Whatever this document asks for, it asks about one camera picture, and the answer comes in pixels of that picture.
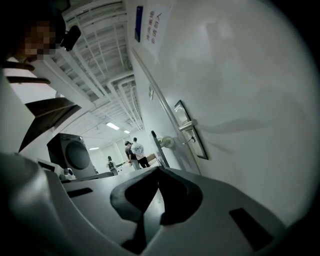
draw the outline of ceiling beam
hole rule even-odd
[[[122,55],[121,55],[121,51],[120,51],[120,46],[119,46],[119,41],[118,41],[118,36],[117,36],[117,28],[116,25],[113,25],[113,29],[114,29],[114,37],[115,37],[115,42],[116,42],[116,47],[118,48],[119,51],[119,56],[120,56],[120,60],[121,60],[121,64],[123,66],[123,70],[125,69],[125,64],[124,61],[122,59]]]
[[[120,81],[120,82],[117,84],[117,86],[118,86],[118,88],[119,88],[119,90],[120,90],[120,92],[121,92],[121,94],[122,94],[122,97],[123,97],[123,99],[124,99],[125,105],[127,105],[127,107],[129,108],[129,110],[130,110],[130,112],[131,112],[131,114],[132,114],[132,116],[133,116],[133,119],[134,119],[134,121],[135,121],[135,123],[136,123],[136,126],[138,127],[139,130],[141,130],[140,124],[139,124],[139,122],[138,122],[138,120],[137,120],[137,118],[136,118],[136,115],[135,115],[135,113],[134,113],[134,111],[133,111],[133,109],[132,109],[132,107],[131,107],[131,105],[130,105],[130,103],[129,103],[129,101],[128,101],[127,96],[126,96],[125,90],[124,90],[124,88],[122,87],[123,84],[132,82],[132,81],[134,81],[134,80],[135,80],[134,77],[130,77],[130,78],[124,79],[124,80]]]
[[[66,11],[64,11],[62,13],[62,16],[65,21],[69,21],[74,16],[87,12],[90,9],[94,9],[100,6],[114,4],[118,2],[122,2],[122,1],[119,1],[119,0],[98,0],[98,1],[86,0],[85,2],[81,1],[79,4],[75,4],[71,6],[69,9],[67,9]]]
[[[77,104],[83,109],[92,109],[95,105],[82,93],[76,91],[73,87],[60,79],[42,60],[37,60],[32,63],[34,71],[32,72],[37,77],[45,77],[51,81],[49,85],[55,89],[58,93],[65,96],[68,100]]]
[[[106,19],[112,18],[114,16],[126,15],[126,14],[127,14],[127,11],[125,11],[125,10],[108,13],[108,14],[101,15],[99,17],[93,18],[93,19],[91,19],[91,20],[89,20],[87,22],[84,22],[83,24],[81,24],[81,26],[83,28],[85,28],[85,27],[88,27],[88,26],[90,26],[92,24],[95,24],[95,23],[97,23],[99,21],[106,20]]]
[[[126,41],[125,30],[120,27],[117,30],[117,32],[118,32],[118,39],[127,42]],[[98,33],[97,35],[98,35],[99,42],[102,45],[102,49],[104,48],[103,44],[108,45],[109,43],[113,43],[114,37],[115,37],[114,30],[111,29],[111,28],[110,28],[110,30],[106,31],[105,33],[103,33],[103,34],[102,33],[101,34]],[[94,40],[93,37],[90,37],[88,39],[88,42],[90,43],[90,46],[92,46],[92,48],[97,47],[97,42],[96,42],[96,40]],[[87,45],[86,45],[85,40],[82,40],[82,38],[80,38],[77,41],[77,46],[78,46],[79,51],[82,52],[83,50],[85,50]]]
[[[108,67],[107,67],[105,58],[104,58],[104,56],[103,56],[103,54],[102,54],[101,45],[100,45],[99,40],[98,40],[97,32],[96,32],[95,30],[94,30],[93,32],[94,32],[95,40],[96,40],[96,42],[98,43],[98,46],[99,46],[99,52],[100,52],[101,58],[102,58],[102,60],[103,60],[104,66],[105,66],[105,71],[108,72]]]
[[[74,54],[77,56],[77,58],[79,59],[79,61],[81,62],[82,66],[84,67],[84,69],[87,71],[87,73],[89,74],[89,76],[92,78],[92,80],[96,83],[96,85],[100,88],[100,90],[104,93],[104,95],[109,99],[109,101],[112,101],[110,95],[108,95],[107,91],[103,88],[103,86],[101,85],[101,83],[98,81],[97,77],[95,76],[95,74],[91,71],[91,68],[89,67],[89,65],[86,63],[85,59],[82,57],[81,53],[79,52],[77,46],[75,45],[73,47],[73,52]]]
[[[91,24],[87,27],[84,27],[83,33],[87,36],[87,35],[91,34],[94,30],[99,31],[99,30],[105,29],[107,27],[111,27],[111,26],[118,24],[118,23],[125,23],[125,22],[127,22],[127,20],[128,20],[128,18],[127,18],[126,14],[118,15],[118,16],[111,17],[108,19],[104,19],[104,20],[101,20],[95,24]]]
[[[54,72],[62,81],[64,81],[67,85],[69,85],[72,89],[74,89],[77,93],[81,94],[83,97],[88,100],[89,95],[86,94],[75,82],[73,82],[69,76],[48,56],[46,55],[43,59],[43,63]]]
[[[123,30],[124,30],[124,40],[126,41],[126,42],[129,42],[129,30],[128,30],[128,22],[126,22],[126,23],[124,23],[123,24]],[[129,49],[129,44],[127,43],[126,44],[126,52],[127,53],[130,53],[130,49]],[[129,59],[129,61],[130,61],[130,63],[132,63],[132,59],[131,59],[131,54],[128,54],[128,59]]]
[[[65,59],[65,61],[73,68],[74,72],[77,73],[77,75],[86,83],[87,86],[99,97],[103,98],[104,95],[101,91],[98,90],[98,88],[94,85],[93,82],[87,77],[87,75],[84,73],[84,71],[81,69],[81,67],[77,64],[75,59],[71,56],[69,52],[66,50],[61,50],[60,54]]]
[[[88,74],[90,75],[90,77],[92,78],[92,80],[99,86],[99,81],[97,80],[97,78],[98,77],[100,77],[100,76],[102,76],[101,75],[101,72],[99,71],[99,70],[97,70],[97,69],[94,69],[94,65],[91,65],[90,64],[90,66],[87,64],[87,62],[85,61],[85,59],[88,59],[87,57],[83,57],[81,54],[80,54],[80,52],[78,51],[78,49],[77,49],[77,47],[76,46],[74,46],[73,47],[73,52],[74,52],[74,54],[76,55],[76,57],[79,59],[79,61],[81,62],[81,64],[83,65],[83,67],[84,67],[84,69],[88,72]],[[117,63],[120,63],[120,59],[119,59],[119,56],[118,56],[118,54],[116,53],[116,52],[106,52],[105,54],[104,54],[105,56],[107,56],[107,60],[108,60],[108,64],[111,66],[110,68],[109,68],[109,73],[108,74],[106,74],[106,77],[108,78],[109,77],[109,74],[110,74],[110,69],[111,70],[114,70],[114,66],[116,66],[117,65]],[[64,70],[64,72],[66,73],[66,74],[72,74],[72,72],[74,72],[73,71],[73,69],[72,69],[72,67],[71,66],[69,66],[68,65],[68,68],[66,68],[65,70]],[[78,77],[78,76],[76,76],[74,79],[73,79],[73,81],[77,84],[77,83],[79,83],[79,82],[81,82],[82,80]]]
[[[113,66],[110,67],[109,69],[109,72],[107,74],[107,79],[109,78],[112,78],[113,76],[117,75],[117,74],[120,74],[124,71],[123,67],[121,66],[121,63],[120,61],[118,62],[119,64],[117,64],[116,62],[113,63]],[[104,81],[104,78],[102,75],[99,75],[99,74],[96,74],[96,78],[99,80],[99,81]],[[78,83],[79,79],[76,77],[74,79],[74,82],[75,83]]]
[[[82,38],[84,39],[84,41],[85,41],[85,43],[86,43],[86,46],[88,47],[88,49],[89,49],[89,51],[90,51],[90,53],[91,53],[91,55],[92,55],[92,57],[93,57],[96,65],[97,65],[97,67],[99,68],[99,70],[100,70],[101,74],[104,76],[104,78],[106,78],[105,73],[102,71],[102,69],[101,69],[101,67],[100,67],[100,65],[99,65],[99,63],[98,63],[98,61],[97,61],[94,53],[93,53],[92,50],[91,50],[91,47],[90,47],[90,45],[89,45],[89,43],[88,43],[88,40],[87,40],[87,38],[86,38],[86,35],[85,35],[85,33],[84,33],[84,31],[83,31],[80,23],[79,23],[79,20],[77,19],[77,16],[75,16],[74,18],[75,18],[76,23],[77,23],[77,25],[78,25],[78,27],[79,27],[79,29],[80,29],[80,31],[81,31]]]
[[[131,102],[132,102],[134,111],[135,111],[137,117],[139,118],[139,122],[141,123],[141,127],[143,129],[144,123],[142,122],[142,118],[141,118],[140,113],[139,113],[137,106],[136,106],[136,101],[135,101],[135,96],[134,96],[134,88],[132,86],[130,87],[130,92],[131,92]]]
[[[116,81],[116,80],[119,80],[119,79],[123,79],[125,77],[128,77],[128,76],[132,76],[134,74],[134,72],[131,70],[131,71],[127,71],[127,72],[124,72],[124,73],[121,73],[119,75],[116,75],[114,76],[113,78],[111,78],[110,80],[108,80],[108,82],[106,83],[106,86],[109,88],[109,90],[111,91],[111,93],[113,94],[113,96],[116,98],[116,100],[119,102],[120,106],[122,107],[123,111],[127,114],[127,116],[129,117],[129,119],[131,120],[132,123],[134,123],[134,125],[136,126],[136,128],[138,130],[139,127],[138,125],[135,123],[135,121],[133,120],[133,118],[131,117],[131,115],[129,114],[129,112],[127,111],[127,108],[125,107],[125,105],[122,103],[120,97],[118,96],[114,86],[112,85],[112,82]]]
[[[120,47],[120,48],[126,48],[126,47],[127,47],[127,44],[126,44],[125,42],[123,42],[123,43],[121,43],[121,44],[119,45],[119,47]],[[105,48],[104,50],[101,49],[101,50],[102,50],[102,55],[103,55],[103,56],[108,56],[108,55],[110,55],[112,52],[114,52],[114,51],[117,50],[117,49],[118,49],[117,46],[108,47],[108,48]],[[96,59],[98,60],[99,57],[100,57],[100,54],[97,53],[97,54],[95,54],[94,56],[95,56]]]

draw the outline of appliance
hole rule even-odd
[[[2,153],[0,170],[12,223],[28,234],[22,241],[55,255],[267,255],[294,228],[232,185],[184,170],[156,166],[61,183],[31,160]]]
[[[38,163],[38,165],[41,166],[42,169],[44,169],[46,171],[54,172],[56,175],[58,175],[58,177],[60,175],[64,174],[64,169],[62,169],[56,163],[48,162],[48,161],[42,160],[40,158],[37,159],[37,163]]]
[[[47,144],[51,162],[71,168],[77,179],[96,175],[83,138],[59,133]]]

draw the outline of washer door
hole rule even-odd
[[[90,164],[90,157],[86,147],[78,141],[72,141],[68,144],[65,155],[69,164],[79,170],[87,168]]]

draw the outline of white t-shirt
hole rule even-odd
[[[134,143],[131,147],[131,151],[132,153],[135,154],[136,156],[136,159],[137,160],[140,160],[141,158],[144,158],[145,157],[145,149],[144,149],[144,146],[142,146],[141,144],[139,143]]]

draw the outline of paper sign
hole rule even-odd
[[[143,45],[158,59],[158,54],[166,32],[172,4],[151,4],[146,12]]]

